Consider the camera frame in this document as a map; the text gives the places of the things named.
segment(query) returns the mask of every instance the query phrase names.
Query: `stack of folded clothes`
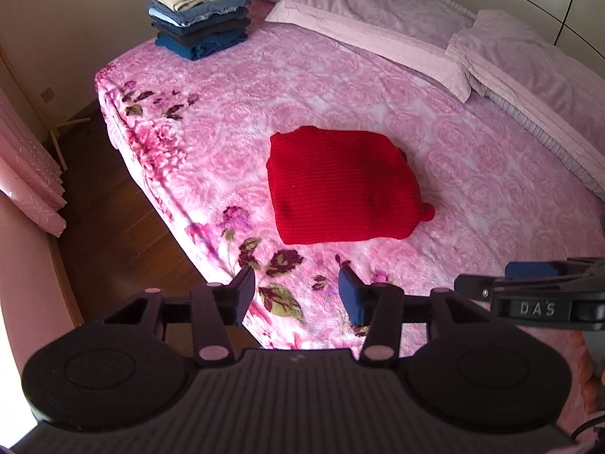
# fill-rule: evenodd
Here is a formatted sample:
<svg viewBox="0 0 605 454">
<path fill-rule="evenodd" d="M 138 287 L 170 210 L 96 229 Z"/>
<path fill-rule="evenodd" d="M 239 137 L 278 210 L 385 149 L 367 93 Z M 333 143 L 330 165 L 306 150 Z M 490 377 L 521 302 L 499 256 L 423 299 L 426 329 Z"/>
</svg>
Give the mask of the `stack of folded clothes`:
<svg viewBox="0 0 605 454">
<path fill-rule="evenodd" d="M 188 60 L 226 50 L 247 38 L 250 0 L 152 0 L 155 44 Z"/>
</svg>

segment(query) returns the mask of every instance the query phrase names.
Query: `folded red garment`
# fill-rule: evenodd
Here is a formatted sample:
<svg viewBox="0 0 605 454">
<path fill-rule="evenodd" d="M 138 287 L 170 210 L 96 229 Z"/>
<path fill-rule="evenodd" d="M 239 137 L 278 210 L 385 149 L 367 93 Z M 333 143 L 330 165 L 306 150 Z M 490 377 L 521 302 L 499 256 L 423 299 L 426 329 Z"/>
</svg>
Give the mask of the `folded red garment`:
<svg viewBox="0 0 605 454">
<path fill-rule="evenodd" d="M 435 215 L 405 156 L 378 133 L 315 126 L 276 133 L 267 173 L 285 244 L 404 239 Z"/>
</svg>

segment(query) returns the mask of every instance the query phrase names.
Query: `black cable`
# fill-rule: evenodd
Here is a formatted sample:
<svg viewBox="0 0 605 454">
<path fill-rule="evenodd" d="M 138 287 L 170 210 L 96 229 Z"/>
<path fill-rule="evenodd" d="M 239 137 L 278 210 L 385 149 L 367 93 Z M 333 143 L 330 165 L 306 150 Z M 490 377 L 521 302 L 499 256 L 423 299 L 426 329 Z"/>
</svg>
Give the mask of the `black cable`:
<svg viewBox="0 0 605 454">
<path fill-rule="evenodd" d="M 580 425 L 577 429 L 574 430 L 574 433 L 571 434 L 571 439 L 576 441 L 579 434 L 584 432 L 586 429 L 594 427 L 595 425 L 599 425 L 605 421 L 605 415 L 601 415 L 600 417 L 593 418 L 582 425 Z"/>
</svg>

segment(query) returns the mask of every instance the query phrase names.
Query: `pink wall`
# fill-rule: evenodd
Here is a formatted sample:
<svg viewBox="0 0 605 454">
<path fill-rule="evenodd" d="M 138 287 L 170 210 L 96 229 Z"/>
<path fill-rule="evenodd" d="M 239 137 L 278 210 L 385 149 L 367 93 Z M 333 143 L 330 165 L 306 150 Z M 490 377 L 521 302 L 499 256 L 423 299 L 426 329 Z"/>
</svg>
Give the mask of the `pink wall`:
<svg viewBox="0 0 605 454">
<path fill-rule="evenodd" d="M 0 306 L 19 372 L 39 348 L 73 329 L 46 233 L 1 192 Z"/>
</svg>

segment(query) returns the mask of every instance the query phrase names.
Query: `rose pattern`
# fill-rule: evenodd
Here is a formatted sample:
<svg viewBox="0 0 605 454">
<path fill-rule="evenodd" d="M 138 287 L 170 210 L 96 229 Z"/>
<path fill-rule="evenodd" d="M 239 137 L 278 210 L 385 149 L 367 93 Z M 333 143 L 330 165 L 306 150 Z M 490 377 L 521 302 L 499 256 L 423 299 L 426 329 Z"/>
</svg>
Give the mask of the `rose pattern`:
<svg viewBox="0 0 605 454">
<path fill-rule="evenodd" d="M 228 282 L 245 264 L 255 269 L 244 324 L 262 345 L 358 353 L 364 330 L 350 326 L 338 297 L 343 264 L 366 282 L 427 295 L 461 271 L 502 274 L 511 258 L 605 253 L 600 203 L 492 101 L 473 93 L 461 104 L 372 53 L 266 23 L 268 10 L 253 2 L 249 38 L 231 50 L 190 63 L 149 41 L 96 75 L 112 144 L 199 271 Z M 269 137 L 302 124 L 387 135 L 408 156 L 436 218 L 403 241 L 285 247 L 264 165 Z M 236 162 L 236 154 L 254 159 Z M 576 370 L 568 333 L 532 333 Z M 401 351 L 424 342 L 422 326 L 406 326 Z M 560 420 L 568 431 L 584 418 L 579 391 Z"/>
</svg>

